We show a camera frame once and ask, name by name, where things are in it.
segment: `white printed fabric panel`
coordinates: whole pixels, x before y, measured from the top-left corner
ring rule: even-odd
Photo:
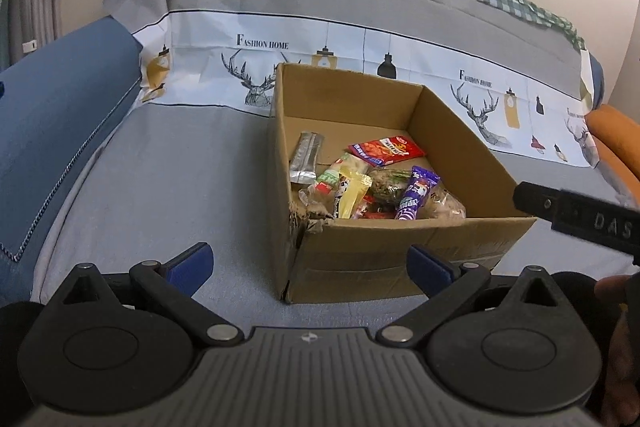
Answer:
[[[281,62],[358,71],[431,89],[487,147],[593,167],[584,104],[534,78],[430,42],[320,19],[178,11],[134,34],[136,105],[219,105],[267,116]]]

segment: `yellow snack package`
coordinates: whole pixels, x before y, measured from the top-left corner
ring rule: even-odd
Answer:
[[[340,168],[340,179],[335,193],[334,217],[349,219],[371,186],[371,177],[354,172],[347,166]]]

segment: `deer print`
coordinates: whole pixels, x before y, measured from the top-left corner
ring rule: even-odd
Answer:
[[[490,112],[495,111],[495,109],[498,107],[499,99],[496,98],[494,100],[494,97],[492,97],[491,95],[491,91],[487,89],[487,92],[489,93],[489,100],[491,100],[491,102],[489,103],[489,105],[487,105],[486,100],[484,100],[484,107],[480,110],[480,114],[476,114],[473,106],[469,103],[469,95],[467,95],[464,100],[462,99],[463,95],[461,91],[464,86],[465,84],[462,84],[458,89],[454,91],[453,85],[452,85],[451,92],[453,93],[453,96],[456,98],[458,103],[466,109],[466,113],[468,114],[469,118],[471,118],[471,120],[473,120],[476,126],[478,127],[478,131],[480,131],[480,134],[484,138],[485,142],[487,142],[490,145],[511,148],[511,143],[509,142],[509,140],[507,140],[504,136],[499,136],[495,133],[492,133],[491,131],[487,130],[486,127],[484,126],[487,119],[489,118],[487,115]]]
[[[239,78],[240,83],[249,90],[246,97],[244,97],[244,103],[246,105],[251,105],[253,107],[269,107],[271,105],[273,95],[267,94],[267,91],[273,89],[276,85],[276,68],[278,65],[275,64],[271,74],[269,76],[265,76],[264,82],[257,86],[252,83],[251,76],[246,72],[246,61],[244,61],[240,71],[238,71],[235,59],[236,55],[238,55],[240,51],[241,50],[238,50],[231,55],[231,57],[229,57],[229,62],[225,60],[225,54],[221,54],[222,63],[225,65],[226,70],[234,77]],[[285,62],[289,62],[284,53],[280,52],[280,54],[282,55],[282,58],[284,58]]]
[[[593,141],[593,137],[591,137],[591,133],[589,133],[589,130],[585,129],[582,126],[573,129],[569,124],[568,118],[564,121],[564,124],[569,132],[574,136],[574,140],[580,146],[580,150],[582,151],[582,156],[584,156],[584,159],[587,160],[587,163],[591,167],[595,167],[600,161],[600,156],[598,155],[596,144]]]

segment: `purple snack package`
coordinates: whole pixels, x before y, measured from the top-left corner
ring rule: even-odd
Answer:
[[[409,186],[404,191],[404,196],[398,205],[396,219],[411,220],[415,219],[418,209],[424,203],[429,195],[430,190],[440,181],[440,177],[417,165],[411,171],[411,179]]]

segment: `blue gripper pad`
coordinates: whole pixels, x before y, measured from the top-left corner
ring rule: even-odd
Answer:
[[[162,271],[170,284],[191,297],[213,273],[213,251],[207,243],[196,243],[163,264]]]
[[[429,298],[440,293],[458,277],[453,265],[417,245],[413,245],[406,253],[406,272]]]

